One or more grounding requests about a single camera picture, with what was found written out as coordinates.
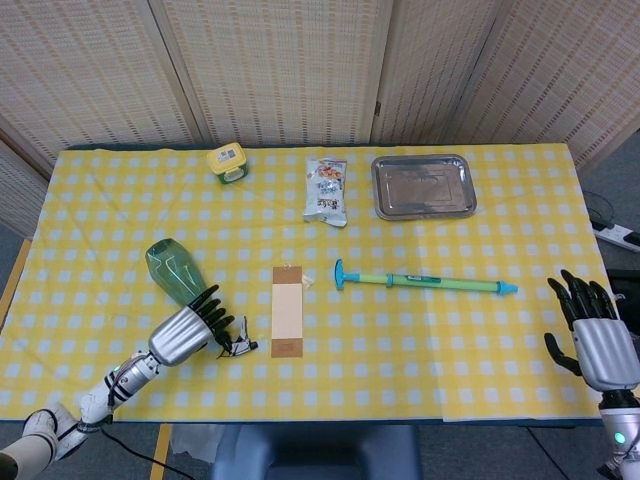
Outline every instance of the yellow container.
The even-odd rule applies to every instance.
[[[247,157],[239,143],[229,143],[207,153],[207,163],[222,183],[240,180],[249,173]]]

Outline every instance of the yellow lid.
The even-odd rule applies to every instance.
[[[207,162],[213,173],[221,175],[247,163],[247,157],[240,144],[234,142],[207,153]]]

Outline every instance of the power strip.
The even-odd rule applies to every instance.
[[[602,223],[601,221],[590,219],[593,233],[597,238],[601,238],[609,243],[613,243],[635,253],[640,253],[640,233],[629,230],[615,223]]]

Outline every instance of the snack bag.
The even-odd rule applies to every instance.
[[[304,219],[320,220],[334,227],[347,224],[344,182],[347,162],[333,158],[307,160],[307,205]]]

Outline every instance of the yellow checkered tablecloth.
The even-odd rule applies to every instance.
[[[562,418],[596,415],[597,396],[548,358],[543,333],[570,337],[548,276],[608,286],[564,145],[247,150],[250,174],[221,185],[204,151],[68,151],[58,159],[0,336],[0,418],[48,401],[75,406],[114,365],[146,349],[176,310],[149,277],[146,249],[173,237],[260,348],[216,360],[210,345],[116,413],[124,420],[228,421]],[[371,162],[456,153],[478,197],[465,219],[387,222]],[[348,161],[343,230],[302,220],[305,159]],[[347,270],[506,280],[518,294],[366,284]],[[269,352],[271,269],[302,265],[304,357]]]

